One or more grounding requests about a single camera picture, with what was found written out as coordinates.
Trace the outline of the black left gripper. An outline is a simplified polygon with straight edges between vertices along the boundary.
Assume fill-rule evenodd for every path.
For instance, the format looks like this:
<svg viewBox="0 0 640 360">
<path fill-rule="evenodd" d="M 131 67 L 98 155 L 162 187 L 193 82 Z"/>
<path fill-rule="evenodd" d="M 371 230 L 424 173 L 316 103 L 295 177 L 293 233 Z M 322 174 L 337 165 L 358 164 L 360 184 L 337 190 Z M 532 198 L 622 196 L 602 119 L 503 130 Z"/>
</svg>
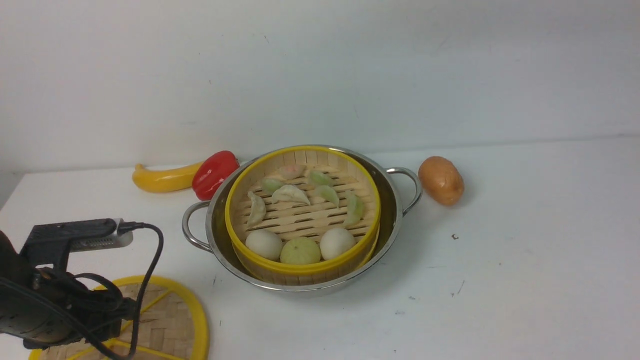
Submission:
<svg viewBox="0 0 640 360">
<path fill-rule="evenodd" d="M 84 340 L 104 342 L 121 334 L 122 321 L 138 321 L 138 302 L 94 273 L 67 271 L 70 241 L 90 230 L 32 230 L 17 251 L 1 235 L 1 332 L 26 349 Z"/>
</svg>

